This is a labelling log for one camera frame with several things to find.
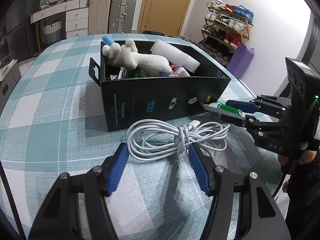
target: teal checkered blanket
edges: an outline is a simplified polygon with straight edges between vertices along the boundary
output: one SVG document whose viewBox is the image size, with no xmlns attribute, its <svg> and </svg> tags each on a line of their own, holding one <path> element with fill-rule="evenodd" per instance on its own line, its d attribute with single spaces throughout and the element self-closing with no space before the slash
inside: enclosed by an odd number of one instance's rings
<svg viewBox="0 0 320 240">
<path fill-rule="evenodd" d="M 142 34 L 110 36 L 115 41 L 162 39 L 192 46 L 232 77 L 219 101 L 253 98 L 232 74 L 187 41 Z M 88 75 L 90 58 L 100 62 L 101 37 L 67 39 L 48 47 L 18 82 L 0 117 L 0 159 L 26 235 L 60 173 L 85 173 L 125 142 L 126 130 L 108 132 L 100 88 Z M 270 121 L 260 113 L 256 117 Z M 214 116 L 196 118 L 204 122 Z M 193 119 L 169 122 L 181 125 Z M 273 192 L 281 177 L 276 155 L 255 147 L 244 128 L 231 126 L 227 142 L 217 163 L 234 172 L 257 172 Z M 235 195 L 230 239 L 235 232 L 237 198 Z M 118 190 L 106 201 L 121 240 L 198 240 L 212 198 L 200 190 L 193 170 L 179 155 L 153 163 L 129 158 Z M 0 206 L 16 228 L 2 184 Z"/>
</svg>

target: white cable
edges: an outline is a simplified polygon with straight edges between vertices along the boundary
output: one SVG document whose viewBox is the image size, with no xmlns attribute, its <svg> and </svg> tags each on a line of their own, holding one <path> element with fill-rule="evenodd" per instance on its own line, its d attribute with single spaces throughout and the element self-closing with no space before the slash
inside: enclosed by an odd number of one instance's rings
<svg viewBox="0 0 320 240">
<path fill-rule="evenodd" d="M 155 120 L 155 119 L 144 119 L 132 124 L 126 135 L 128 151 L 132 157 L 140 161 L 157 161 L 166 157 L 185 153 L 188 162 L 187 149 L 193 142 L 199 144 L 200 147 L 205 150 L 212 151 L 224 151 L 227 148 L 227 142 L 225 137 L 227 136 L 230 124 L 219 124 L 218 122 L 207 122 L 200 125 L 200 122 L 193 120 L 190 124 L 175 127 L 169 123 Z M 172 142 L 159 145 L 159 143 L 151 144 L 153 136 L 159 134 L 171 134 L 173 135 Z M 140 134 L 141 145 L 139 145 L 134 139 L 136 134 Z M 224 147 L 221 149 L 210 147 L 204 143 L 212 142 L 215 140 L 223 140 Z"/>
</svg>

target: white stuffed toy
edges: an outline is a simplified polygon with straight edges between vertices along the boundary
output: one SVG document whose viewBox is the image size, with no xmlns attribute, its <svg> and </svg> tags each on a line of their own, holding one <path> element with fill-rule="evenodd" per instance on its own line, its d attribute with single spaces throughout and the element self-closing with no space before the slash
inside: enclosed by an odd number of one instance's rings
<svg viewBox="0 0 320 240">
<path fill-rule="evenodd" d="M 102 53 L 107 57 L 110 66 L 126 69 L 139 67 L 151 76 L 169 76 L 172 73 L 169 61 L 165 57 L 138 53 L 132 39 L 127 39 L 122 46 L 107 36 L 102 39 L 106 44 L 102 47 Z"/>
</svg>

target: red object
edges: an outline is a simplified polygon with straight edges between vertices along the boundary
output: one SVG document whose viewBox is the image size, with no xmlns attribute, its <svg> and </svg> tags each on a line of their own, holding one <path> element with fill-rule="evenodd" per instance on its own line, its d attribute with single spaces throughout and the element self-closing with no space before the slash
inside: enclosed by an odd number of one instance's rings
<svg viewBox="0 0 320 240">
<path fill-rule="evenodd" d="M 228 5 L 226 4 L 226 6 L 224 6 L 224 10 L 225 11 L 228 11 L 228 12 L 232 12 L 233 10 L 237 10 L 238 7 L 237 6 L 234 6 L 234 5 Z"/>
<path fill-rule="evenodd" d="M 241 43 L 241 38 L 233 34 L 232 40 L 230 45 L 234 48 L 238 48 L 239 44 Z"/>
<path fill-rule="evenodd" d="M 224 38 L 224 42 L 230 44 L 232 38 L 233 38 L 233 34 L 232 33 L 227 33 L 225 38 Z"/>
</svg>

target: metal screw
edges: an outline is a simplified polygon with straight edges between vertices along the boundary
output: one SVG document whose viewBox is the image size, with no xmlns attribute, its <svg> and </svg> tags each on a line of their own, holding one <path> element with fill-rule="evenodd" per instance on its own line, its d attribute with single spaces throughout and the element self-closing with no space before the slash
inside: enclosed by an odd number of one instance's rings
<svg viewBox="0 0 320 240">
<path fill-rule="evenodd" d="M 101 166 L 95 166 L 95 167 L 93 167 L 93 172 L 99 173 L 99 172 L 101 172 L 101 171 L 102 171 Z"/>
<path fill-rule="evenodd" d="M 66 179 L 66 178 L 68 177 L 68 175 L 69 175 L 68 173 L 64 172 L 64 173 L 61 173 L 61 174 L 60 174 L 60 177 L 59 177 L 59 178 L 60 178 L 60 179 Z"/>
<path fill-rule="evenodd" d="M 258 174 L 255 172 L 250 172 L 250 177 L 256 179 L 258 177 Z"/>
<path fill-rule="evenodd" d="M 217 171 L 217 172 L 224 172 L 224 167 L 222 167 L 222 166 L 217 166 L 217 167 L 216 167 L 216 171 Z"/>
</svg>

